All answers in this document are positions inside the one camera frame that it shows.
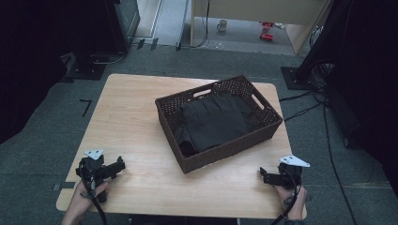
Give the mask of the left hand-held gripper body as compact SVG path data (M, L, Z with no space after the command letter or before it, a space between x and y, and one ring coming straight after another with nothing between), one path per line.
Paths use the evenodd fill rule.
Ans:
M84 154L85 157L79 162L76 174L82 179L86 189L86 196L89 199L93 199L96 196L100 203L105 203L107 201L106 191L102 191L98 195L94 193L96 188L102 185L105 180L103 175L103 150L86 150Z

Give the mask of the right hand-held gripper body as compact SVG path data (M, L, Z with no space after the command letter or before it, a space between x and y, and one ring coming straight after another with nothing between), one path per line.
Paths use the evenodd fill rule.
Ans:
M270 184L285 189L292 189L300 185L302 169L309 168L310 164L293 155L281 157L279 161L278 173L270 176Z

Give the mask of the person's right hand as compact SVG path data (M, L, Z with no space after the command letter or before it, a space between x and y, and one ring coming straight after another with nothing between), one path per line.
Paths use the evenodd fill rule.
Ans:
M299 189L297 198L294 198L294 190L287 190L279 186L275 186L274 188L279 195L283 209L287 210L289 206L291 206L291 209L285 216L285 219L287 221L302 221L304 219L303 210L307 197L307 190L305 187L301 187Z

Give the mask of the person's left hand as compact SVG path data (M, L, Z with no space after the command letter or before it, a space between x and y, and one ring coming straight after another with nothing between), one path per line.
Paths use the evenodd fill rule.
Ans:
M61 225L79 225L87 211L92 207L91 200L85 197L86 189L80 182L73 193L68 209L63 217Z

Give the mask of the brown woven basket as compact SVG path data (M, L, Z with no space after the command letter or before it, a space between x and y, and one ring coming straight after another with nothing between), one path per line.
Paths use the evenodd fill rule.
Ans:
M230 94L238 97L248 105L250 108L248 119L253 124L253 131L230 142L205 150L203 153L185 157L175 135L177 128L183 125L182 115L178 111L179 107L185 103L216 97L221 94ZM163 132L184 173L189 173L223 158L231 157L271 139L283 122L277 111L243 75L194 87L170 96L160 97L155 100L155 104Z

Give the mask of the dark folded cloth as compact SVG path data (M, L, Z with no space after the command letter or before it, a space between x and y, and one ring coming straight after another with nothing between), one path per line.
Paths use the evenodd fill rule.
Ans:
M174 135L185 158L254 131L252 109L241 98L223 94L182 104Z

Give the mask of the dark curtain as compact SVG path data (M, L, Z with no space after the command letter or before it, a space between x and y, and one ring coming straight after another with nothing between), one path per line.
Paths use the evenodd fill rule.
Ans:
M329 77L359 126L349 135L398 197L398 0L354 0Z
M22 131L67 74L67 1L0 0L0 144Z

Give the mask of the red tool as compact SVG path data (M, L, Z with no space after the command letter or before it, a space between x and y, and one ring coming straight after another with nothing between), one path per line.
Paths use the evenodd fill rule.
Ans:
M263 40L272 41L273 35L271 35L268 31L273 26L273 22L261 22L262 25L262 33L260 38Z

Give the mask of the black cabinet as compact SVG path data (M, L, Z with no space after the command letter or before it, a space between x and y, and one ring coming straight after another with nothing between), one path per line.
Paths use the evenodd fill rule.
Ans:
M108 15L118 53L126 53L141 20L137 0L106 0Z

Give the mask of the light wooden cabinet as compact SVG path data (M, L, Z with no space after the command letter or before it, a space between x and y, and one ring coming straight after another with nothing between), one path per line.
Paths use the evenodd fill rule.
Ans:
M313 29L328 17L334 0L191 0L194 18L283 23L294 53L300 53Z

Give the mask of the black stand with base plate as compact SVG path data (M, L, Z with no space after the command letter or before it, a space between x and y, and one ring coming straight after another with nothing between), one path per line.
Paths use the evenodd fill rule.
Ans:
M122 0L68 0L70 47L76 57L74 78L99 80L108 54L128 51Z
M312 71L316 65L330 63L338 52L338 44L342 35L338 35L338 27L344 20L344 11L350 0L333 0L323 31L310 49L299 67L281 67L283 78L288 89L311 90Z

